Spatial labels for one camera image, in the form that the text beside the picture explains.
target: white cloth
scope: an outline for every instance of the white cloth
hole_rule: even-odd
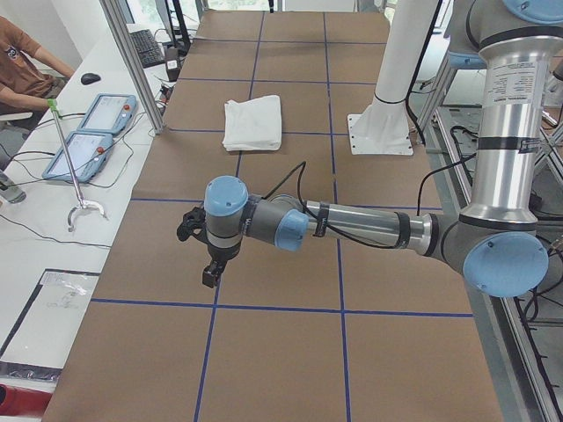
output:
[[[282,145],[282,105],[277,95],[225,104],[225,137],[228,151],[274,151]]]

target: black mouse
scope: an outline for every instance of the black mouse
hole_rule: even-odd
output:
[[[80,82],[82,82],[82,85],[89,85],[99,81],[100,79],[101,77],[95,73],[84,73],[80,78]]]

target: white stand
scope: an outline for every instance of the white stand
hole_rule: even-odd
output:
[[[438,0],[398,2],[377,79],[377,96],[362,114],[348,115],[352,154],[413,154],[404,99],[437,5]]]

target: tablet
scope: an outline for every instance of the tablet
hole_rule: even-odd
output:
[[[71,132],[65,142],[69,147],[77,179],[80,183],[85,183],[98,173],[107,160],[107,154],[113,145],[113,137],[111,134],[76,131]],[[42,177],[47,180],[72,180],[62,147],[43,171]]]
[[[117,135],[133,117],[136,108],[134,95],[98,94],[78,125],[78,130]]]

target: red cylinder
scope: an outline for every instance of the red cylinder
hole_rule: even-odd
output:
[[[0,384],[0,416],[41,418],[51,393]]]

